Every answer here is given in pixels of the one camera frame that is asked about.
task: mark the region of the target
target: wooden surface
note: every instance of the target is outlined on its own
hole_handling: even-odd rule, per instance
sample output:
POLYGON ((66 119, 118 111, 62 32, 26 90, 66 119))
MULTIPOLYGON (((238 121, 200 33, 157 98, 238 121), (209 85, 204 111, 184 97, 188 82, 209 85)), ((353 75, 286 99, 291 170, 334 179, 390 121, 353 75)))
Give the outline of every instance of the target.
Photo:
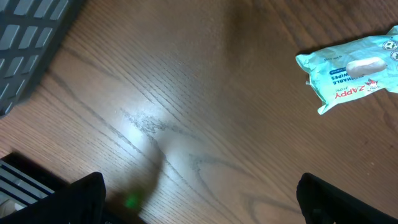
POLYGON ((295 62, 385 34, 397 7, 88 0, 31 100, 0 121, 0 156, 70 182, 98 170, 109 197, 150 186, 148 223, 304 223, 304 172, 398 217, 398 96, 320 116, 295 62))

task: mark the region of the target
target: black plastic object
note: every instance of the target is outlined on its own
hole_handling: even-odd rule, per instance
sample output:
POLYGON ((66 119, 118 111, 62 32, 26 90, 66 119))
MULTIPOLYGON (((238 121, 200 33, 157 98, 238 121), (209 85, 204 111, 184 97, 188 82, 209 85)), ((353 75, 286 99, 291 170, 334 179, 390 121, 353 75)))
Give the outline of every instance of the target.
MULTIPOLYGON (((74 224, 89 220, 89 223, 97 224, 100 217, 99 224, 125 224, 106 207, 98 212, 97 209, 104 204, 104 193, 105 188, 100 173, 91 174, 69 185, 19 153, 13 152, 0 160, 0 196, 5 196, 24 207, 10 217, 0 218, 0 223, 20 224, 29 221, 28 223, 42 224, 44 221, 50 221, 50 216, 54 218, 53 214, 61 210, 68 214, 67 217, 63 217, 68 221, 64 222, 62 216, 59 216, 49 223, 74 224), (51 199, 54 195, 58 196, 56 199, 51 199), (35 212, 46 211, 45 208, 55 210, 46 212, 46 215, 35 212)), ((131 223, 145 224, 138 216, 132 217, 131 223)))
POLYGON ((309 173, 298 183, 297 200, 307 224, 398 224, 395 218, 309 173))
POLYGON ((92 173, 1 220, 3 224, 99 224, 105 200, 102 174, 92 173))
POLYGON ((0 118, 39 84, 84 0, 0 0, 0 118))

